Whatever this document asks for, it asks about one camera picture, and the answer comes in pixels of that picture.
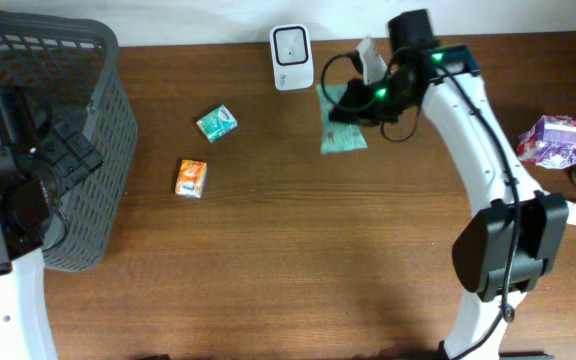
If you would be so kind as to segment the teal wet wipes pack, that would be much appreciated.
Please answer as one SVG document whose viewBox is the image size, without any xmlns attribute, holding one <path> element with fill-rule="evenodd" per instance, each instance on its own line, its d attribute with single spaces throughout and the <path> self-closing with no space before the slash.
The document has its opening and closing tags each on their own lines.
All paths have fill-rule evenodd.
<svg viewBox="0 0 576 360">
<path fill-rule="evenodd" d="M 316 91 L 322 122 L 320 152 L 322 154 L 331 154 L 367 149 L 368 145 L 358 126 L 329 120 L 333 104 L 325 97 L 321 85 L 316 87 Z"/>
</svg>

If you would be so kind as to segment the small teal tissue packet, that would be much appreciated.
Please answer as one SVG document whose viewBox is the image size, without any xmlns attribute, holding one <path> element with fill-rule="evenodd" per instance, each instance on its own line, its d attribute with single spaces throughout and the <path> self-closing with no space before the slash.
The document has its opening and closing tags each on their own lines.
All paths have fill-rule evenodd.
<svg viewBox="0 0 576 360">
<path fill-rule="evenodd" d="M 220 105 L 196 122 L 197 127 L 212 143 L 238 126 L 237 119 L 228 108 Z"/>
</svg>

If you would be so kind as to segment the purple white sanitary pad pack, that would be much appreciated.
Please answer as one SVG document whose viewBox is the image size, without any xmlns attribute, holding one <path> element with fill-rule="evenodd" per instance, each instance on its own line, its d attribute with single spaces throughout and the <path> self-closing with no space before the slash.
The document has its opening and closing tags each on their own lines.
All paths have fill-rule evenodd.
<svg viewBox="0 0 576 360">
<path fill-rule="evenodd" d="M 517 157 L 546 169 L 576 165 L 576 120 L 569 116 L 543 115 L 519 137 Z"/>
</svg>

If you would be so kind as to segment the orange small box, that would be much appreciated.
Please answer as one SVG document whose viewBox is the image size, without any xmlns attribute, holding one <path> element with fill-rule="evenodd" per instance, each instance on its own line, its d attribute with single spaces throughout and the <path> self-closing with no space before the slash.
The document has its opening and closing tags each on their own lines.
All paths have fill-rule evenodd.
<svg viewBox="0 0 576 360">
<path fill-rule="evenodd" d="M 207 170 L 208 166 L 205 162 L 183 160 L 175 183 L 175 193 L 199 199 L 203 193 Z"/>
</svg>

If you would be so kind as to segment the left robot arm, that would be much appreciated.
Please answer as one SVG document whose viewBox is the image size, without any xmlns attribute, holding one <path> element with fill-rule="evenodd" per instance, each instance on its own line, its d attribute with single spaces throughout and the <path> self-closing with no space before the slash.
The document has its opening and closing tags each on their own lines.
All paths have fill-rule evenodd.
<svg viewBox="0 0 576 360">
<path fill-rule="evenodd" d="M 29 87 L 0 86 L 0 359 L 54 359 L 42 247 L 61 199 L 103 156 Z"/>
</svg>

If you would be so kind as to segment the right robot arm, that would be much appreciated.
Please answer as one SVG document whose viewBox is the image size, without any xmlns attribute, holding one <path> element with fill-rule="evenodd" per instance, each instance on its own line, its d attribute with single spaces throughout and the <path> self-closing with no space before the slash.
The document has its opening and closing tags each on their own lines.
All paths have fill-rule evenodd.
<svg viewBox="0 0 576 360">
<path fill-rule="evenodd" d="M 521 164 L 488 101 L 480 68 L 464 45 L 444 46 L 426 10 L 387 25 L 392 56 L 371 39 L 347 53 L 357 77 L 331 103 L 330 121 L 384 127 L 415 108 L 441 136 L 471 207 L 452 247 L 463 293 L 439 359 L 496 359 L 517 306 L 554 268 L 569 208 Z"/>
</svg>

